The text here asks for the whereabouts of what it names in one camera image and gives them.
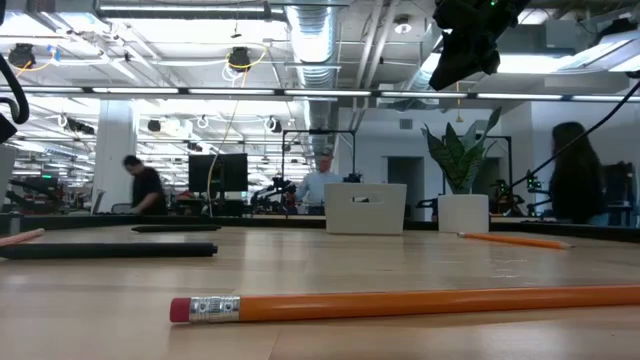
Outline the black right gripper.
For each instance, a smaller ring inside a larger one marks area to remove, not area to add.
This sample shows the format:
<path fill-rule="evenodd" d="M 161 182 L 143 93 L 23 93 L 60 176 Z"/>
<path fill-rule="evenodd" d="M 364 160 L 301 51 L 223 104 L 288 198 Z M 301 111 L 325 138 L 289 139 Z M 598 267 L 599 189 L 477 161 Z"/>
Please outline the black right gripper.
<path fill-rule="evenodd" d="M 478 72 L 492 75 L 500 65 L 497 40 L 516 27 L 531 0 L 435 0 L 433 14 L 443 49 L 429 85 L 436 91 Z"/>

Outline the orange pencil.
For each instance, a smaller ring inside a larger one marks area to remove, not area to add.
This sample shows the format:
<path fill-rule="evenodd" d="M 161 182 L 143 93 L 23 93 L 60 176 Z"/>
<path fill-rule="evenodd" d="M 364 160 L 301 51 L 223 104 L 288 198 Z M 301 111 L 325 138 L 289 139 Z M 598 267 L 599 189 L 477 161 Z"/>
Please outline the orange pencil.
<path fill-rule="evenodd" d="M 466 238 L 466 239 L 483 240 L 483 241 L 505 243 L 505 244 L 511 244 L 511 245 L 540 247 L 540 248 L 549 248 L 549 249 L 557 249 L 557 250 L 568 250 L 572 248 L 572 245 L 568 243 L 551 241 L 551 240 L 533 239 L 533 238 L 491 235 L 491 234 L 462 233 L 462 232 L 459 232 L 457 236 L 460 238 Z"/>
<path fill-rule="evenodd" d="M 30 241 L 33 240 L 37 237 L 40 237 L 44 234 L 45 230 L 43 228 L 39 228 L 39 229 L 35 229 L 35 230 L 31 230 L 31 231 L 27 231 L 27 232 L 22 232 L 16 235 L 11 235 L 8 237 L 4 237 L 4 238 L 0 238 L 0 247 L 4 247 L 4 246 L 8 246 L 8 245 L 13 245 L 13 244 L 18 244 L 18 243 L 22 243 L 25 241 Z"/>
<path fill-rule="evenodd" d="M 174 324 L 640 306 L 640 285 L 174 298 Z"/>

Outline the grey plastic bin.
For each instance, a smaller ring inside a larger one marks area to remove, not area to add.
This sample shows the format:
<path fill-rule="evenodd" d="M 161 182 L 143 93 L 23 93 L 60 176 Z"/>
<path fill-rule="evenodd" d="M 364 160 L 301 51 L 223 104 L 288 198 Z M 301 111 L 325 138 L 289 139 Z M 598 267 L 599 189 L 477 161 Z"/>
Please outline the grey plastic bin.
<path fill-rule="evenodd" d="M 401 235 L 406 191 L 405 184 L 326 184 L 326 231 L 330 234 Z"/>

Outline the black pen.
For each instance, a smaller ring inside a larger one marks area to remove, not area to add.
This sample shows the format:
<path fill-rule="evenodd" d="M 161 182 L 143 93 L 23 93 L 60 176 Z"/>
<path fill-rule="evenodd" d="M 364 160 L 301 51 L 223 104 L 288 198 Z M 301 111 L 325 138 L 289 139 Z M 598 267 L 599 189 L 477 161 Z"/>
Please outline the black pen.
<path fill-rule="evenodd" d="M 213 243 L 36 243 L 0 247 L 9 260 L 211 257 Z"/>

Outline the snake plant in white pot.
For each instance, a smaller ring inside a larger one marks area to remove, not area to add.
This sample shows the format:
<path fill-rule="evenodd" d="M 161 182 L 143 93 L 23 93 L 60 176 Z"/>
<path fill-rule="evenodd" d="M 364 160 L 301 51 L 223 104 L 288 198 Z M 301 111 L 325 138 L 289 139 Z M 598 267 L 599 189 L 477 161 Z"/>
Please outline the snake plant in white pot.
<path fill-rule="evenodd" d="M 499 122 L 502 108 L 493 110 L 484 132 L 477 137 L 476 126 L 459 136 L 448 123 L 444 138 L 436 137 L 427 125 L 421 129 L 431 158 L 437 163 L 451 194 L 437 198 L 438 230 L 444 233 L 487 233 L 489 231 L 489 197 L 473 194 L 472 187 L 488 149 L 487 133 Z"/>

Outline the person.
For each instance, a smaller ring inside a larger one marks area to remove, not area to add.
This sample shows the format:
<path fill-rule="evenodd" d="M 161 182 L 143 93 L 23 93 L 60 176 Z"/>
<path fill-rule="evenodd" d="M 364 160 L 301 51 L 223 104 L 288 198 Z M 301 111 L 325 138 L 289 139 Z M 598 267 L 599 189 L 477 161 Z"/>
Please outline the person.
<path fill-rule="evenodd" d="M 556 157 L 549 191 L 557 221 L 594 226 L 609 223 L 603 168 L 588 137 Z"/>
<path fill-rule="evenodd" d="M 135 155 L 123 159 L 125 170 L 133 177 L 131 207 L 142 216 L 164 216 L 168 214 L 166 195 L 159 173 L 148 167 Z"/>
<path fill-rule="evenodd" d="M 307 174 L 295 192 L 295 199 L 303 202 L 308 215 L 325 214 L 325 185 L 341 183 L 343 178 L 331 171 L 333 155 L 329 150 L 316 161 L 317 170 Z"/>

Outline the black equipment case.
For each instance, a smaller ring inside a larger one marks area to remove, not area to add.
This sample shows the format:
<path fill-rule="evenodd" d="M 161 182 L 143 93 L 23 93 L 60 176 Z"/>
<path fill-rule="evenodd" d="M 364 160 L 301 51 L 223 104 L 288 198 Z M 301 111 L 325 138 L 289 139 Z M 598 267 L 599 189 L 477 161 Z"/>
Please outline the black equipment case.
<path fill-rule="evenodd" d="M 611 226 L 636 226 L 636 180 L 630 162 L 605 165 L 605 202 Z"/>

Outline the long ceiling light strip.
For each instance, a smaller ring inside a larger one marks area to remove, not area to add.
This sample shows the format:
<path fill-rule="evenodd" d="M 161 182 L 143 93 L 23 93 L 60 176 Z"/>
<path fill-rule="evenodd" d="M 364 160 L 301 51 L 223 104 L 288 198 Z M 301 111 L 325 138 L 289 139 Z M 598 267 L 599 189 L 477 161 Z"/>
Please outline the long ceiling light strip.
<path fill-rule="evenodd" d="M 552 101 L 614 103 L 622 101 L 624 95 L 574 95 L 574 94 L 528 94 L 528 93 L 475 93 L 475 92 L 416 92 L 381 90 L 320 90 L 320 89 L 267 89 L 267 88 L 175 88 L 175 87 L 70 87 L 70 86 L 26 86 L 25 94 L 33 96 L 80 96 L 80 97 L 130 97 L 130 98 L 222 98 L 235 97 L 291 98 L 304 100 L 337 98 L 375 99 L 419 99 L 419 100 L 505 100 L 505 101 Z"/>

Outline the black monitor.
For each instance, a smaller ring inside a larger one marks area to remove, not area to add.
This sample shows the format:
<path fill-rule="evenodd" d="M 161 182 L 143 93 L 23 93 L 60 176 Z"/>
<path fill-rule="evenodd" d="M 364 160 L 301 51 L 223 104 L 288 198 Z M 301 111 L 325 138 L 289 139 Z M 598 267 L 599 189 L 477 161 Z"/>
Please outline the black monitor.
<path fill-rule="evenodd" d="M 191 192 L 247 191 L 248 155 L 190 155 L 188 187 Z"/>

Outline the white pillar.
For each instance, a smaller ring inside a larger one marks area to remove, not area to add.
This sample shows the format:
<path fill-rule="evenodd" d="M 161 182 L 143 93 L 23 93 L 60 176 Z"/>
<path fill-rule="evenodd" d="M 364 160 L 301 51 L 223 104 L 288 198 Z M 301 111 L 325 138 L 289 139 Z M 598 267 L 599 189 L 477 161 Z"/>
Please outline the white pillar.
<path fill-rule="evenodd" d="M 122 161 L 136 154 L 138 129 L 133 100 L 100 101 L 93 177 L 93 194 L 101 195 L 97 212 L 109 212 L 114 204 L 130 202 L 132 180 Z"/>

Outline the black background machine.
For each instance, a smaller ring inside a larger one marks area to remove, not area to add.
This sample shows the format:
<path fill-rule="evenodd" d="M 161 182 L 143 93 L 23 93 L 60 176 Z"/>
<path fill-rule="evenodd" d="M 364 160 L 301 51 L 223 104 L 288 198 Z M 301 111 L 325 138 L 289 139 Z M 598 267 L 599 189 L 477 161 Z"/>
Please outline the black background machine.
<path fill-rule="evenodd" d="M 62 211 L 61 188 L 52 176 L 10 179 L 5 193 L 10 210 L 23 215 L 51 215 Z"/>

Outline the silver ceiling duct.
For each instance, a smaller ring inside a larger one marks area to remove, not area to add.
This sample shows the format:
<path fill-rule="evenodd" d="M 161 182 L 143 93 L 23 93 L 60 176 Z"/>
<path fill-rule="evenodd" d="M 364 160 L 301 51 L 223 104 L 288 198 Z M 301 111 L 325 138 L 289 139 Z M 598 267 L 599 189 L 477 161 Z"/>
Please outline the silver ceiling duct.
<path fill-rule="evenodd" d="M 337 70 L 329 65 L 337 59 L 338 10 L 329 6 L 287 6 L 290 40 L 299 86 L 306 90 L 328 90 L 336 85 Z M 303 112 L 309 130 L 337 128 L 337 109 L 329 101 L 305 100 Z"/>

